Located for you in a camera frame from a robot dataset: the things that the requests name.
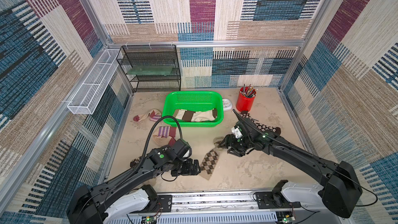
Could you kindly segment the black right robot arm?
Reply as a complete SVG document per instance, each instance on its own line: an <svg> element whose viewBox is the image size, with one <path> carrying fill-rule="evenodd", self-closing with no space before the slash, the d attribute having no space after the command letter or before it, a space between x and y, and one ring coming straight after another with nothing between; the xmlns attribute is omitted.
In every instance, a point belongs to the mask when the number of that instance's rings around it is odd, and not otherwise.
<svg viewBox="0 0 398 224"><path fill-rule="evenodd" d="M219 144L229 154L243 157L253 150L262 151L293 165L316 180L323 189L319 196L325 207L342 218L349 218L363 190L354 168L348 162L335 163L309 153L279 136L259 130L250 121L238 121Z"/></svg>

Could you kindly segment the brown argyle sock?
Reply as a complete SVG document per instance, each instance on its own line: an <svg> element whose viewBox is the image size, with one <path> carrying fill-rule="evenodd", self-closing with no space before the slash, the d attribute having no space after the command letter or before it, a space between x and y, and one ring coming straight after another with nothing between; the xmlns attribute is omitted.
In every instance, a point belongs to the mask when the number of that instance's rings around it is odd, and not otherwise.
<svg viewBox="0 0 398 224"><path fill-rule="evenodd" d="M217 167L220 154L223 150L222 147L219 147L221 143L221 137L214 139L214 147L204 156L202 162L200 163L200 176L206 180L210 180L215 168Z"/></svg>

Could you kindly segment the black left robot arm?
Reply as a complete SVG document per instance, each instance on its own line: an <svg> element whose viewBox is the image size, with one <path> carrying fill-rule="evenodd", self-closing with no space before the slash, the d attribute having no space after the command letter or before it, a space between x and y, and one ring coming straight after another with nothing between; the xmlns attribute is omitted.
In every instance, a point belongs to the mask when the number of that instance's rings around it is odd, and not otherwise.
<svg viewBox="0 0 398 224"><path fill-rule="evenodd" d="M202 163L188 156L190 145L183 139L173 145L152 149L138 165L94 187L81 186L73 194L66 215L71 224L108 224L128 213L151 211L158 200L156 191L143 183L170 172L173 177L210 173L216 156Z"/></svg>

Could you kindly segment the cream brown striped sock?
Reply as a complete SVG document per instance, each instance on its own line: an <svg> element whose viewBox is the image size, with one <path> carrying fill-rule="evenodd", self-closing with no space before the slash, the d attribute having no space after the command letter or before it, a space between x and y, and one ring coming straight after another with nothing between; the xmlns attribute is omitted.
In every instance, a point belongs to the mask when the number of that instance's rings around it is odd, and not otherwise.
<svg viewBox="0 0 398 224"><path fill-rule="evenodd" d="M218 116L218 111L216 108L205 111L205 112L195 112L189 110L175 110L173 116L185 122L206 122L214 121Z"/></svg>

